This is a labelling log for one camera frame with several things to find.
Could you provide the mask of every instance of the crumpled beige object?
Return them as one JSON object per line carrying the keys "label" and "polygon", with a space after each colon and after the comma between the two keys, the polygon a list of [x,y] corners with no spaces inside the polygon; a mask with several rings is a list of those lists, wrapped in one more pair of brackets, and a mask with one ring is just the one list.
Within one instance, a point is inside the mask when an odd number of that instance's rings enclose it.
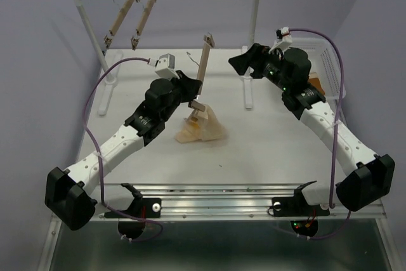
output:
{"label": "crumpled beige object", "polygon": [[226,135],[225,128],[217,120],[213,109],[208,105],[204,106],[206,108],[205,111],[193,110],[187,118],[182,130],[175,136],[178,142],[188,143],[197,140],[217,140]]}

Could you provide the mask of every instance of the gray wall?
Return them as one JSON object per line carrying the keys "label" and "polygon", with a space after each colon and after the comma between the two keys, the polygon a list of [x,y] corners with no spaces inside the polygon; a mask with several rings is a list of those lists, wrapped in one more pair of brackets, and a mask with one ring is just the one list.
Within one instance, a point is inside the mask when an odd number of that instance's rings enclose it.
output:
{"label": "gray wall", "polygon": [[[122,4],[125,0],[115,0]],[[257,42],[270,43],[274,30],[310,27],[335,35],[355,0],[261,0]],[[113,0],[85,0],[100,42],[119,10]],[[142,6],[132,8],[111,48],[131,47],[129,39]],[[209,31],[219,47],[239,47],[247,42],[251,0],[158,0],[145,27],[139,47],[201,47]]]}
{"label": "gray wall", "polygon": [[35,270],[51,215],[46,175],[75,160],[98,66],[72,0],[0,8],[0,269]]}
{"label": "gray wall", "polygon": [[390,227],[406,259],[405,0],[357,0],[336,36],[343,53],[349,127],[396,162],[384,198]]}

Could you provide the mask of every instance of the white wire basket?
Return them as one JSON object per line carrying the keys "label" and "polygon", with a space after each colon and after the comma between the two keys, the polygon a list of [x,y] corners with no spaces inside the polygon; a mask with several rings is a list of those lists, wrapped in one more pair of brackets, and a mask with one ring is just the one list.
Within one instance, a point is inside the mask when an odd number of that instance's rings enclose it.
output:
{"label": "white wire basket", "polygon": [[336,53],[325,39],[295,37],[295,48],[305,50],[311,61],[310,72],[316,72],[328,101],[338,100],[340,91],[340,69]]}

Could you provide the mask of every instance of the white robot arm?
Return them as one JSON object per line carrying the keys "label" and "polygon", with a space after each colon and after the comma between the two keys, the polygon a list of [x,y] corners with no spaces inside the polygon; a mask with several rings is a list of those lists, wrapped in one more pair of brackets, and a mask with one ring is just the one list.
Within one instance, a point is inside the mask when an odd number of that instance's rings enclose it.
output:
{"label": "white robot arm", "polygon": [[[165,122],[179,104],[194,101],[202,86],[200,80],[190,79],[180,70],[174,71],[172,55],[162,56],[156,62],[155,72],[161,78],[151,83],[144,102],[100,147],[103,173],[98,163],[99,153],[96,152],[64,171],[55,168],[49,172],[45,205],[71,230],[83,227],[96,210],[101,210],[99,198],[90,197],[99,183],[100,175],[108,175],[129,155],[147,146],[164,130]],[[123,186],[134,197],[137,196],[132,186]]]}
{"label": "white robot arm", "polygon": [[[270,48],[260,44],[243,55],[229,59],[238,75],[251,67],[254,79],[267,78],[282,90],[286,108],[309,127],[332,151],[334,113],[325,97],[309,83],[311,62],[305,51],[289,48],[289,28],[277,31],[278,41]],[[389,155],[379,156],[366,147],[341,121],[338,121],[337,161],[346,178],[335,185],[333,203],[358,211],[390,191],[395,163]],[[308,182],[293,197],[274,197],[274,216],[329,215],[330,183]]]}

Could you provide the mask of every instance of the white table surface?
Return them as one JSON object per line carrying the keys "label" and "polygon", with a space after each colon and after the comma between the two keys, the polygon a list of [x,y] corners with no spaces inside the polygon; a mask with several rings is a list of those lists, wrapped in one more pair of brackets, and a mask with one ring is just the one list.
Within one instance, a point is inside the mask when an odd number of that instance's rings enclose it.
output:
{"label": "white table surface", "polygon": [[[176,57],[176,70],[195,77],[201,50],[109,50],[107,63],[126,57],[158,58],[165,53]],[[324,144],[284,107],[281,91],[266,79],[252,82],[254,108],[244,109],[240,77],[227,60],[240,50],[212,50],[199,101],[210,105],[228,131],[224,140],[180,144],[175,134],[191,109],[181,105],[166,129],[149,146],[121,163],[107,183],[305,183],[329,181],[331,153]],[[89,117],[89,128],[101,144],[110,138],[124,120],[144,100],[145,91],[157,78],[154,68],[143,62],[126,62],[119,67],[105,117],[97,115],[103,90],[99,86]],[[85,135],[80,158],[94,151]],[[336,181],[344,178],[337,165]]]}

